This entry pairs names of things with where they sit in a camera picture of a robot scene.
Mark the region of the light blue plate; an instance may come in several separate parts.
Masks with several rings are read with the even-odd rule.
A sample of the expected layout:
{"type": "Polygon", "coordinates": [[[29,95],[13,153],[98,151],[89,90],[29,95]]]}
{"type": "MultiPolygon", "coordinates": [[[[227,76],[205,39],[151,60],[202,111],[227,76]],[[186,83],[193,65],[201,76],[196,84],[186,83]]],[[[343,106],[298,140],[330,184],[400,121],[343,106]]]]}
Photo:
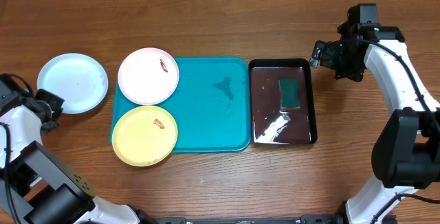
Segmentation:
{"type": "Polygon", "coordinates": [[[79,114],[104,100],[109,80],[104,67],[92,57],[68,53],[54,57],[42,67],[37,88],[64,99],[64,113],[79,114]]]}

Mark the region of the green scrub sponge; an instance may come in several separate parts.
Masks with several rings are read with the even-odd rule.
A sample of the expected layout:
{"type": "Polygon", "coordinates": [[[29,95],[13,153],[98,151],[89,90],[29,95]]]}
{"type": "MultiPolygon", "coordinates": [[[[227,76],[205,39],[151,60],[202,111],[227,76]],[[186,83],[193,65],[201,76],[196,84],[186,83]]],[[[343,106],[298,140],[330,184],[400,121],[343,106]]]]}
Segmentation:
{"type": "Polygon", "coordinates": [[[298,80],[295,78],[281,78],[278,84],[280,88],[281,109],[299,109],[298,80]]]}

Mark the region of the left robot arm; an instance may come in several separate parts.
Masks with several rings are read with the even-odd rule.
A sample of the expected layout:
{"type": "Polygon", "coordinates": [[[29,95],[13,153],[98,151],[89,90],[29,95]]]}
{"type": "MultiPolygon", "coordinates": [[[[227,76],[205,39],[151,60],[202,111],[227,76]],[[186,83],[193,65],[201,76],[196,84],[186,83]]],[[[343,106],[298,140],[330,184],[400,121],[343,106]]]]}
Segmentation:
{"type": "Polygon", "coordinates": [[[97,197],[42,134],[57,124],[62,99],[44,90],[1,87],[1,209],[15,223],[143,223],[139,210],[97,197]]]}

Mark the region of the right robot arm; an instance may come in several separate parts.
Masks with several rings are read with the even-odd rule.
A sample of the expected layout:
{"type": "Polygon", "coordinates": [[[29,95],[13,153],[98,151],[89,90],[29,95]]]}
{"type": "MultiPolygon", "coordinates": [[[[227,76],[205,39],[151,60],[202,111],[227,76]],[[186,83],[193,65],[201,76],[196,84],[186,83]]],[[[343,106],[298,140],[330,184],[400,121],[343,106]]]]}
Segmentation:
{"type": "Polygon", "coordinates": [[[373,175],[344,205],[345,223],[394,223],[388,213],[406,198],[439,181],[439,102],[424,87],[397,27],[340,25],[340,39],[317,41],[312,67],[335,71],[335,79],[360,81],[369,70],[389,112],[371,155],[373,175]]]}

